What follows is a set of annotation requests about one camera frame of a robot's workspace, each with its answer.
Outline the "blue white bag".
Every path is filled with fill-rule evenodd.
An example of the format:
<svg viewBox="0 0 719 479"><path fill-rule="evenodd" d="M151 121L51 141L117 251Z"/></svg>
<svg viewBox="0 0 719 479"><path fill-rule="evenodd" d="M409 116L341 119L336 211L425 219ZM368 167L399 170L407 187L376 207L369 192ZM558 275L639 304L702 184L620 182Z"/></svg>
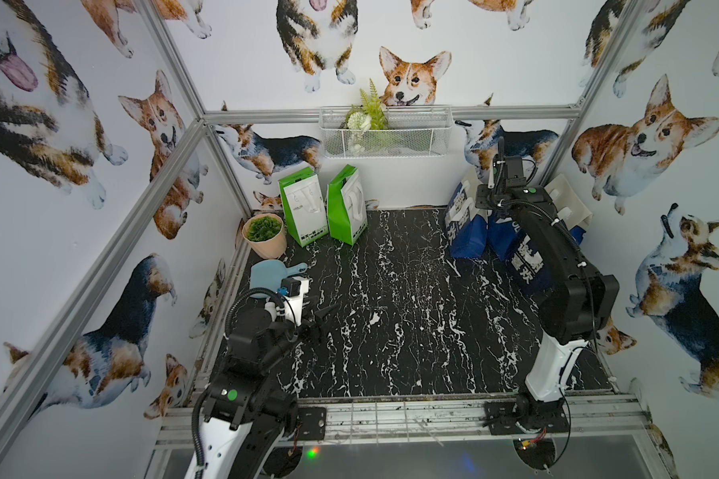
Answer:
<svg viewBox="0 0 719 479"><path fill-rule="evenodd" d="M461 179L445 213L445 235L454 259L479 259L487 247L489 221L487 211L477 209L477 189L481 181L475 170Z"/></svg>
<svg viewBox="0 0 719 479"><path fill-rule="evenodd" d="M489 217L487 243L499 258L506 261L515 251L523 237L520 225L511 217L493 212Z"/></svg>
<svg viewBox="0 0 719 479"><path fill-rule="evenodd" d="M523 231L509 265L525 293L536 295L583 278L580 245L593 213L565 175L543 189L528 186L509 211Z"/></svg>

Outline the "aluminium frame rail front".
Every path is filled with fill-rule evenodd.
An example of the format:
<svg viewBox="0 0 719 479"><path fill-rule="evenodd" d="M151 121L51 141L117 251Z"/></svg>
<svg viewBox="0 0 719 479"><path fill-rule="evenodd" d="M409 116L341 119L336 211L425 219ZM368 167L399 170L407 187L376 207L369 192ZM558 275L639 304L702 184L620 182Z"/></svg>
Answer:
<svg viewBox="0 0 719 479"><path fill-rule="evenodd" d="M333 446L381 443L491 440L531 438L537 428L515 425L503 429L485 426L485 405L503 405L505 397L463 396L435 400L312 402L324 415L325 432L313 437L303 432L285 436L279 447ZM546 428L548 438L567 435L629 434L641 431L649 416L632 395L569 395L571 425L564 421Z"/></svg>

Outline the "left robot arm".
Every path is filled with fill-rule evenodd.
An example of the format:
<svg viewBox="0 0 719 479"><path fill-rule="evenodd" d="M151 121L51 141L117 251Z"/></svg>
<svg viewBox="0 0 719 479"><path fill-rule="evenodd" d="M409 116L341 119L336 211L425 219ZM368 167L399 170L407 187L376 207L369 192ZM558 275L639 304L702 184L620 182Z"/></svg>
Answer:
<svg viewBox="0 0 719 479"><path fill-rule="evenodd" d="M274 383L272 371L305 342L320 342L329 305L296 321L292 301L255 287L241 293L224 320L221 365L191 414L193 462L187 478L255 478L281 437L298 428L295 395Z"/></svg>

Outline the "light blue dustpan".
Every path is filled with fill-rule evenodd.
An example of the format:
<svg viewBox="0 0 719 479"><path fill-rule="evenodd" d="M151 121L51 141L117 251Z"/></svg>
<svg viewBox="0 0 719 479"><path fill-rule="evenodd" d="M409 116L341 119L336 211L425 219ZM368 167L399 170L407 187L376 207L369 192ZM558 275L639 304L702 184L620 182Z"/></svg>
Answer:
<svg viewBox="0 0 719 479"><path fill-rule="evenodd" d="M266 259L259 261L251 268L250 289L268 289L278 292L281 281L285 277L304 277L308 265L297 263L293 267L287 267L277 259Z"/></svg>

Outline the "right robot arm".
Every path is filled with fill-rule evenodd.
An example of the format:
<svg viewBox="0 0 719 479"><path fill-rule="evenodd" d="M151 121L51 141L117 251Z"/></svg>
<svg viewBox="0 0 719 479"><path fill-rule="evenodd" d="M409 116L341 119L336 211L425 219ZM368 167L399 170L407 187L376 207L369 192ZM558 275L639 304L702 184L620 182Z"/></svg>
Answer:
<svg viewBox="0 0 719 479"><path fill-rule="evenodd" d="M619 283L583 255L547 191L527 185L523 158L495 156L489 183L477 190L477 207L517 222L550 271L550 288L539 304L542 339L533 367L513 412L489 419L490 425L513 421L537 430L563 412L569 375L607 323Z"/></svg>

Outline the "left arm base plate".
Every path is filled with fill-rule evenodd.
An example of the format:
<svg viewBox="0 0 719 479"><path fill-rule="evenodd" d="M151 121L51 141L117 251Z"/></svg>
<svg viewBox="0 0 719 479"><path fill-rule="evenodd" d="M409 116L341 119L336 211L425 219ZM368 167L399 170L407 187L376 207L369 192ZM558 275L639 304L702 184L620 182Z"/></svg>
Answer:
<svg viewBox="0 0 719 479"><path fill-rule="evenodd" d="M301 407L296 426L289 435L295 441L322 441L326 437L328 410L325 407Z"/></svg>

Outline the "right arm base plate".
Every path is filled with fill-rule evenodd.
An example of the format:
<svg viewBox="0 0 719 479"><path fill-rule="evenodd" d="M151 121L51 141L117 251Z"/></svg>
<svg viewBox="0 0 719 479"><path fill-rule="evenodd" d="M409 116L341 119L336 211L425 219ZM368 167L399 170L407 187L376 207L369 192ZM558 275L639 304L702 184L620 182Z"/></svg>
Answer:
<svg viewBox="0 0 719 479"><path fill-rule="evenodd" d="M516 401L487 401L483 403L483 411L483 426L492 435L537 435L543 431L567 433L570 430L562 399L537 402L520 396Z"/></svg>

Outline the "green white takeout bag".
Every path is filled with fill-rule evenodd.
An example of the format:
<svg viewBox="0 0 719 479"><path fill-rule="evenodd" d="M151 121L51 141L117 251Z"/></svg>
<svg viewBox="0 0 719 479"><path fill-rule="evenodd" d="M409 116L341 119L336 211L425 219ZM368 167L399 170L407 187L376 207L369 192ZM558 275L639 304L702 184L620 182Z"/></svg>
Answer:
<svg viewBox="0 0 719 479"><path fill-rule="evenodd" d="M279 181L288 233L305 247L329 233L327 211L317 174L303 168Z"/></svg>

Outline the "artificial fern with flower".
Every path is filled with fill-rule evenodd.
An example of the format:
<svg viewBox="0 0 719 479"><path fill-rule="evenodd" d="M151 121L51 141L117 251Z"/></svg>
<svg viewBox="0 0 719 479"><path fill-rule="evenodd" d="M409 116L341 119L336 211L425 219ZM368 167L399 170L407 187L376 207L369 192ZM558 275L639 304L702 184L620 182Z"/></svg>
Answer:
<svg viewBox="0 0 719 479"><path fill-rule="evenodd" d="M369 82L369 90L359 90L361 104L353 106L345 117L342 129L348 135L348 151L354 155L371 153L385 145L387 135L383 131L389 129L387 110L373 81Z"/></svg>

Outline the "terracotta pot with plant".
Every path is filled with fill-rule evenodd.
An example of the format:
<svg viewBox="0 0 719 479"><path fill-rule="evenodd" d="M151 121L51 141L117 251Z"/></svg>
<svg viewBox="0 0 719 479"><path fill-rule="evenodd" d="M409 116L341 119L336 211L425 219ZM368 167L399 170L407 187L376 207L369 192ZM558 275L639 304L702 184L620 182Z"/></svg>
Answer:
<svg viewBox="0 0 719 479"><path fill-rule="evenodd" d="M261 214L245 222L244 240L261 259L279 259L287 249L286 226L275 214Z"/></svg>

